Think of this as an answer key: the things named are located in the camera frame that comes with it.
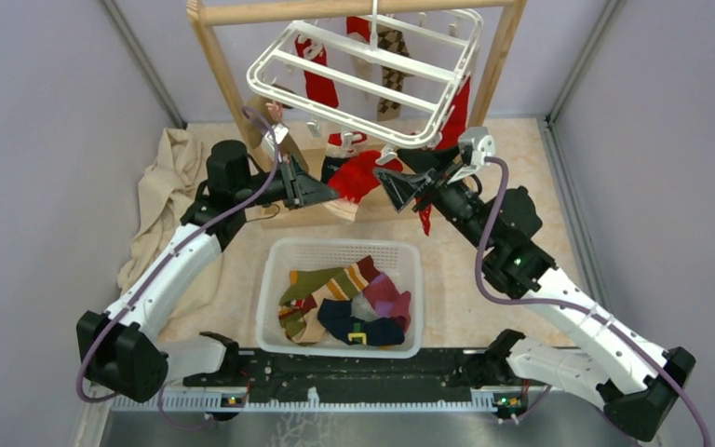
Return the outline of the red snowflake pattern sock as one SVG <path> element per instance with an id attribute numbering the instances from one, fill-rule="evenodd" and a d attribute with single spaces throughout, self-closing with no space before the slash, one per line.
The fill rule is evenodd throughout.
<path id="1" fill-rule="evenodd" d="M 432 207 L 430 205 L 428 205 L 424 208 L 421 208 L 418 211 L 418 217 L 421 222 L 423 232 L 427 237 L 430 235 L 430 231 L 431 231 L 431 213 L 432 213 Z"/>

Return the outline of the white perforated plastic basket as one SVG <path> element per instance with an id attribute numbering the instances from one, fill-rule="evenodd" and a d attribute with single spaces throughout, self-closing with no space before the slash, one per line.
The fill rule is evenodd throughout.
<path id="1" fill-rule="evenodd" d="M 393 280 L 398 290 L 411 294 L 411 322 L 401 345 L 374 347 L 347 345 L 326 335 L 309 347 L 296 345 L 287 338 L 277 318 L 279 300 L 291 285 L 293 270 L 318 270 L 345 267 L 370 255 L 376 267 Z M 255 339 L 267 352 L 360 359 L 408 359 L 417 354 L 423 342 L 425 288 L 420 252 L 406 242 L 377 239 L 317 239 L 285 237 L 275 242 L 265 262 Z"/>

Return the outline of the white plastic clip hanger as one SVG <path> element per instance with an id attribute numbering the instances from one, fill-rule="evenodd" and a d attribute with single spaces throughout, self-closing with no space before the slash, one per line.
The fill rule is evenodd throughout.
<path id="1" fill-rule="evenodd" d="M 395 16 L 395 18 L 396 20 L 405 21 L 412 25 L 422 26 L 430 32 L 447 34 L 449 36 L 464 40 L 470 37 L 475 27 L 475 23 L 472 20 L 457 18 L 441 11 L 417 13 L 409 17 L 403 18 L 398 18 Z M 339 21 L 336 18 L 316 20 L 315 24 L 318 27 L 323 28 L 329 32 L 332 32 L 339 36 L 351 38 L 362 44 L 369 43 L 371 37 L 373 36 L 375 36 L 378 41 L 377 27 L 379 25 L 383 25 L 378 24 L 376 27 L 372 27 L 369 20 L 356 16 L 350 16 L 344 21 Z M 482 18 L 482 29 L 479 40 L 483 33 L 483 27 L 484 20 Z M 432 64 L 446 70 L 453 69 L 460 59 L 461 49 L 458 47 L 447 45 L 443 42 L 430 39 L 421 34 L 406 34 L 404 32 L 403 34 L 406 40 L 408 50 L 410 52 L 409 57 L 403 58 Z M 294 41 L 296 37 L 297 35 L 292 37 L 287 42 L 287 44 L 282 48 L 283 51 L 298 56 L 294 47 Z M 327 50 L 328 65 L 326 67 L 343 72 L 348 75 L 353 75 L 375 85 L 382 86 L 381 77 L 383 66 L 377 65 L 375 63 L 370 63 L 361 58 L 342 52 L 337 48 L 327 47 L 323 42 L 321 43 Z M 473 70 L 475 57 L 469 67 L 470 71 Z M 443 85 L 430 79 L 414 76 L 408 73 L 406 74 L 408 76 L 405 78 L 403 90 L 400 93 L 408 94 L 416 99 L 428 102 L 438 102 L 440 95 L 443 93 L 444 90 Z M 263 82 L 270 84 L 275 88 L 282 89 L 289 93 L 297 94 L 305 99 L 308 99 L 305 91 L 304 71 L 302 71 L 298 67 L 288 65 L 284 61 L 272 60 L 267 63 L 261 71 L 261 79 Z M 341 112 L 367 119 L 372 123 L 379 124 L 396 132 L 411 135 L 420 132 L 425 126 L 425 123 L 428 119 L 428 114 L 426 112 L 422 112 L 406 105 L 402 105 L 401 114 L 399 118 L 379 122 L 377 120 L 376 113 L 378 101 L 381 97 L 375 96 L 368 92 L 361 91 L 359 89 L 352 88 L 335 80 L 332 81 L 334 82 L 335 88 L 337 90 L 340 103 L 339 107 L 335 109 Z M 339 125 L 331 123 L 330 121 L 321 120 L 308 113 L 297 110 L 294 107 L 293 109 L 307 116 L 309 122 L 309 129 L 315 136 L 319 135 L 320 133 L 336 131 L 362 132 L 366 136 L 368 136 L 363 131 L 358 131 L 355 129 L 344 129 Z M 420 149 L 434 148 L 441 139 L 440 131 L 442 127 L 436 133 L 433 142 L 428 144 L 425 148 Z"/>

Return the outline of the olive green striped sock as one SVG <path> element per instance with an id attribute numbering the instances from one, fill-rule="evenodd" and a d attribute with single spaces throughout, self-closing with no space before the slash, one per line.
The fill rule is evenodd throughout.
<path id="1" fill-rule="evenodd" d="M 324 338 L 326 330 L 318 321 L 318 305 L 311 295 L 341 271 L 341 267 L 333 267 L 289 272 L 290 286 L 278 304 L 278 322 L 288 340 L 296 345 L 313 345 Z"/>

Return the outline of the maroon purple sock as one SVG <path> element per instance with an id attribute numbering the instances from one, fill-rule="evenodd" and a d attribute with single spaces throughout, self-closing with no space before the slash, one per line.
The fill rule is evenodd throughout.
<path id="1" fill-rule="evenodd" d="M 363 296 L 369 302 L 378 318 L 390 318 L 404 332 L 409 329 L 411 324 L 411 293 L 409 291 L 399 291 L 394 281 L 387 274 L 381 274 L 375 278 L 363 290 Z"/>

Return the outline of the black santa belt sock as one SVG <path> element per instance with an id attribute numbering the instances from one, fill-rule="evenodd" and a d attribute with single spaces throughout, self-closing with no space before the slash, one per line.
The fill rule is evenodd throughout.
<path id="1" fill-rule="evenodd" d="M 324 300 L 317 320 L 326 332 L 347 345 L 391 346 L 404 343 L 403 328 L 392 318 L 367 321 L 352 315 L 347 301 Z"/>

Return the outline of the brown argyle sock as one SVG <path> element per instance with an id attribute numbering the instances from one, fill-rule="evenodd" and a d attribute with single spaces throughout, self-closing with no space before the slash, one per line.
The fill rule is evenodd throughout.
<path id="1" fill-rule="evenodd" d="M 406 40 L 402 31 L 384 25 L 377 27 L 378 48 L 387 50 L 402 57 L 409 57 Z M 397 92 L 403 90 L 405 78 L 408 75 L 393 67 L 382 67 L 381 84 L 385 88 Z M 379 122 L 397 119 L 401 114 L 402 104 L 395 100 L 381 97 L 377 105 L 376 117 Z"/>

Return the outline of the wooden hanger rack frame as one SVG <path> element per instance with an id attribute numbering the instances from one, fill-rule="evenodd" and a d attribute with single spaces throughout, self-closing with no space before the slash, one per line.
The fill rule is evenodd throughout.
<path id="1" fill-rule="evenodd" d="M 493 94 L 506 63 L 507 54 L 519 26 L 526 4 L 523 1 L 289 1 L 275 3 L 240 4 L 235 6 L 207 7 L 201 1 L 190 1 L 186 5 L 188 20 L 194 30 L 202 51 L 208 61 L 215 81 L 236 122 L 241 136 L 248 136 L 248 119 L 243 115 L 244 101 L 237 88 L 228 61 L 220 45 L 215 29 L 218 26 L 246 25 L 253 23 L 286 22 L 284 32 L 249 67 L 246 79 L 251 90 L 267 98 L 285 103 L 297 110 L 321 120 L 330 121 L 344 129 L 365 132 L 378 142 L 400 148 L 420 149 L 433 142 L 445 119 L 450 116 L 452 100 L 461 87 L 463 79 L 470 76 L 477 84 L 475 101 L 468 124 L 471 127 L 483 125 Z M 478 14 L 481 7 L 499 7 L 502 14 L 498 21 L 491 48 L 482 75 L 470 71 L 482 29 L 482 18 Z M 474 30 L 466 40 L 428 31 L 418 25 L 396 20 L 398 13 L 441 11 L 457 18 L 472 20 Z M 461 49 L 459 61 L 453 69 L 446 70 L 435 65 L 406 59 L 378 48 L 377 38 L 362 44 L 351 38 L 339 36 L 318 27 L 316 20 L 356 16 L 370 21 L 372 27 L 383 24 L 402 32 L 421 34 L 430 39 Z M 443 85 L 444 90 L 438 102 L 416 99 L 380 85 L 375 85 L 350 74 L 315 64 L 301 57 L 283 51 L 283 47 L 294 36 L 301 34 L 380 66 L 396 68 L 402 72 L 433 80 Z M 300 95 L 273 87 L 261 79 L 263 67 L 272 60 L 284 61 L 300 68 L 335 80 L 352 88 L 368 92 L 378 97 L 386 97 L 428 114 L 424 128 L 416 134 L 396 132 L 371 121 L 346 114 L 318 102 L 311 102 Z"/>

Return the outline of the grey striped sock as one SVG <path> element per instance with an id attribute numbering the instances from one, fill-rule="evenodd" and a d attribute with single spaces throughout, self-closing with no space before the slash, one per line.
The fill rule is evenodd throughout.
<path id="1" fill-rule="evenodd" d="M 363 294 L 359 294 L 352 299 L 351 316 L 366 322 L 375 321 L 379 318 L 374 308 Z"/>

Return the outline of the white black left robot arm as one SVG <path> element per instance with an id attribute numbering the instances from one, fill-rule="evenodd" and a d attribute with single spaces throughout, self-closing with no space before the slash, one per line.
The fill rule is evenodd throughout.
<path id="1" fill-rule="evenodd" d="M 273 203 L 288 210 L 339 198 L 311 176 L 294 156 L 273 155 L 268 171 L 251 169 L 247 146 L 237 140 L 213 145 L 207 178 L 196 189 L 169 244 L 142 276 L 101 313 L 86 312 L 76 324 L 81 366 L 75 391 L 96 403 L 85 382 L 109 389 L 109 397 L 146 402 L 165 384 L 207 374 L 221 386 L 242 372 L 238 346 L 214 332 L 163 344 L 158 335 L 194 280 L 234 240 L 247 221 L 246 209 Z"/>

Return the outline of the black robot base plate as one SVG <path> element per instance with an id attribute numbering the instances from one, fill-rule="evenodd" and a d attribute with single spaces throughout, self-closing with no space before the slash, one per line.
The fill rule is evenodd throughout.
<path id="1" fill-rule="evenodd" d="M 183 379 L 189 387 L 243 388 L 248 401 L 294 402 L 314 389 L 327 403 L 467 401 L 470 392 L 498 386 L 521 391 L 512 375 L 483 349 L 423 348 L 408 359 L 360 359 L 241 350 L 217 372 Z"/>

